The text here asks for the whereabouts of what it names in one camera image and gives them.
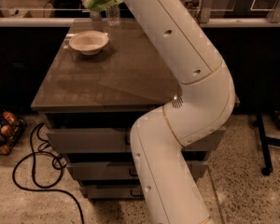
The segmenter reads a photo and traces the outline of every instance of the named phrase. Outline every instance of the table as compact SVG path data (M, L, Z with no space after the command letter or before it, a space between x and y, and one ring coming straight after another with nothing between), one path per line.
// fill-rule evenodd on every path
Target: table
M72 50L77 33L107 33L109 43L93 56ZM130 129L149 110L181 95L179 84L134 19L121 26L76 20L31 105L49 140L90 200L141 199L133 165ZM194 179L202 177L224 128L183 151Z

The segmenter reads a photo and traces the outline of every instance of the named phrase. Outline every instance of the white bowl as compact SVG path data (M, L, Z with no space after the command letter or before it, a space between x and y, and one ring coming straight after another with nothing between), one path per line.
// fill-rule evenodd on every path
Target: white bowl
M74 35L69 46L84 55L94 55L102 50L108 43L109 37L101 32L88 31Z

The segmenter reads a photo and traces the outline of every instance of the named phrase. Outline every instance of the black cable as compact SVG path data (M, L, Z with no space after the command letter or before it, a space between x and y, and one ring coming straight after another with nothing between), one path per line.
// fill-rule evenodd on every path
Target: black cable
M30 143L30 148L32 150L32 153L26 155L25 157L23 157L18 163L17 165L14 167L13 169L13 172L12 172L12 180L14 182L14 184L19 188L19 189L23 189L23 190L27 190L27 191L35 191L35 192L45 192L45 191L49 191L49 192L61 192L61 193L64 193L68 196L70 196L74 201L75 203L77 204L77 208L78 208L78 211L80 213L80 218L81 218L81 223L84 224L84 216L83 216L83 213L82 213L82 209L81 209L81 206L79 204L79 202L77 201L77 199L75 198L75 196L73 194L71 194L70 192L66 191L66 190L62 190L62 189L51 189L52 187L54 187L57 183L60 182L60 180L62 179L63 177L63 170L64 170L64 167L65 165L62 165L61 163L61 158L62 158L62 155L54 155L50 152L47 152L47 151L44 151L45 148L49 147L50 144L49 144L49 141L46 140L46 139L43 139L40 137L39 135L39 131L40 129L44 126L44 123L39 123L38 125L36 125L34 127L34 129L32 130L32 132L30 133L30 139L29 139L29 143ZM33 135L34 133L36 132L36 135L37 135L37 138L39 138L41 141L43 141L43 143L40 145L40 147L38 147L38 151L35 152L34 150L34 147L33 147ZM58 179L50 184L50 185L47 185L47 186L43 186L43 185L40 185L37 183L36 181L36 178L35 178L35 168L36 168L36 156L37 155L46 155L46 156L50 156L53 158L53 162L52 162L52 165L54 167L54 169L57 169L57 170L60 170L60 175L58 177ZM17 169L19 168L19 166L24 162L26 161L27 159L33 157L33 166L32 166L32 179L33 179L33 182L35 183L35 185L37 187L39 187L39 189L29 189L29 188L26 188L26 187L23 187L21 186L17 180L16 180L16 172L17 172Z

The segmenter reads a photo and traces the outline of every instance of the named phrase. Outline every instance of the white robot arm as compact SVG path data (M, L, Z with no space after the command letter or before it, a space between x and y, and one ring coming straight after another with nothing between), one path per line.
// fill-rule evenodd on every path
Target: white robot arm
M231 74L179 0L124 0L182 96L132 127L134 163L155 224L213 223L181 150L220 128L234 106Z

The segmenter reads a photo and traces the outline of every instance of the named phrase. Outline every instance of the terrazzo floor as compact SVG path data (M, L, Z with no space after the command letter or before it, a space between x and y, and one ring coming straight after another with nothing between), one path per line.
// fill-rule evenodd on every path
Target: terrazzo floor
M0 156L0 224L81 223L77 205L59 192L30 192L18 189L12 181L17 162L29 154L29 135L41 122L38 115L25 115L28 128L8 156ZM218 224L280 223L280 148L270 147L273 172L261 174L264 166L258 130L252 125L255 116L232 115L218 149L211 154L210 166L198 181L199 190L212 218ZM278 135L268 117L264 117L267 134ZM46 137L46 127L41 136ZM34 146L41 141L33 138ZM53 182L58 173L51 159L37 158L36 179L42 185ZM18 169L18 182L35 188L31 180L32 159ZM95 202L85 199L79 184L65 171L55 187L72 193L81 205L86 224L149 224L145 201Z

